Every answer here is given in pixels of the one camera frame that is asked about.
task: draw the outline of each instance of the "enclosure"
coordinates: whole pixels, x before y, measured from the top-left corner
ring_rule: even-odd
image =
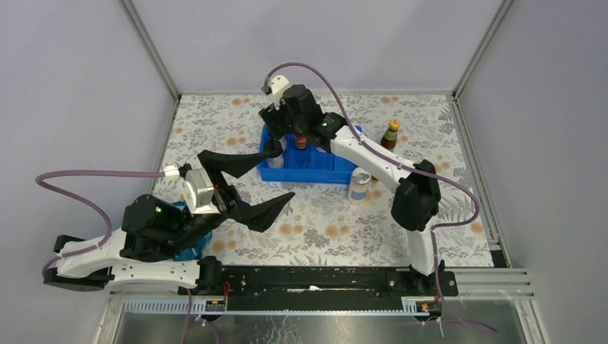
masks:
[[[55,238],[92,239],[103,222],[34,179],[65,169],[157,172],[196,163],[205,149],[256,153],[257,114],[271,103],[260,87],[285,62],[320,70],[368,138],[379,142],[399,119],[396,155],[430,161],[479,198],[479,217],[438,230],[437,246],[458,289],[446,301],[500,335],[456,324],[445,310],[441,330],[423,325],[412,317],[422,299],[403,297],[403,310],[388,312],[228,307],[212,322],[221,343],[605,341],[606,316],[595,310],[606,304],[608,261],[606,1],[27,0],[0,8],[3,343],[179,343],[188,299],[175,286],[42,284]],[[310,88],[323,111],[340,112],[310,71],[280,74]],[[263,181],[257,168],[229,182],[251,204],[295,195],[263,235],[236,222],[213,231],[204,256],[228,269],[412,263],[382,183],[351,206],[348,184]],[[93,200],[114,229],[141,194],[183,201],[163,179],[53,184]],[[463,192],[439,185],[438,222],[473,215]],[[194,314],[213,300],[195,297],[203,310]],[[191,324],[185,343],[213,343],[202,325]]]

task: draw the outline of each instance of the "blue plastic crate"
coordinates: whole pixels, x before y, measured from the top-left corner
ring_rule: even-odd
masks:
[[[285,166],[283,168],[270,168],[266,160],[257,168],[262,174],[263,181],[292,181],[302,183],[333,183],[348,184],[351,174],[357,167],[354,163],[335,156],[331,153],[321,153],[313,146],[306,149],[297,149],[293,143],[293,135],[289,134],[287,147],[283,152]],[[264,125],[260,152],[264,150],[264,143],[270,139],[268,127]]]

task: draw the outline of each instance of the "label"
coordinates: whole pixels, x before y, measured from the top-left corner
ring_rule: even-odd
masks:
[[[306,138],[302,136],[295,136],[294,138],[295,140],[293,142],[295,143],[295,147],[297,149],[304,149],[308,147],[308,140],[306,140]]]
[[[397,139],[397,133],[393,133],[392,131],[387,130],[384,133],[384,137],[389,141],[395,141]]]

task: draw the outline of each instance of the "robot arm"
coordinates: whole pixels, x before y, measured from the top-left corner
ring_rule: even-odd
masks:
[[[155,196],[142,195],[125,208],[122,227],[103,245],[98,244],[101,237],[83,241],[59,236],[54,250],[62,259],[57,267],[46,271],[44,283],[77,291],[101,290],[106,285],[123,283],[155,283],[178,285],[199,294],[213,292],[210,289],[221,285],[221,262],[214,257],[189,262],[172,259],[180,251],[195,247],[226,219],[258,232],[272,225],[294,193],[250,206],[241,200],[235,187],[228,185],[222,172],[239,178],[275,153],[231,156],[202,152],[198,156],[202,168],[185,165],[179,169],[186,209],[182,211]],[[94,246],[97,249],[69,255]]]
[[[350,160],[378,178],[394,195],[393,219],[407,232],[412,266],[429,275],[434,271],[430,227],[439,211],[441,194],[436,179],[410,173],[388,164],[355,139],[346,121],[336,113],[323,113],[304,85],[291,85],[283,75],[270,80],[267,95],[272,104],[260,111],[272,139],[298,133],[325,151]],[[435,173],[429,161],[419,164],[399,157],[362,136],[367,145],[386,152],[404,166]]]

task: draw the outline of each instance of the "sauce bottle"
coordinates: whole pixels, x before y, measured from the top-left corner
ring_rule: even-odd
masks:
[[[382,140],[380,140],[380,145],[385,147],[389,151],[394,151],[395,146],[397,145],[397,135],[399,133],[399,126],[401,122],[398,119],[393,118],[389,122],[389,127],[384,132],[384,136],[382,136]],[[371,177],[372,184],[378,183],[378,179],[374,176]]]

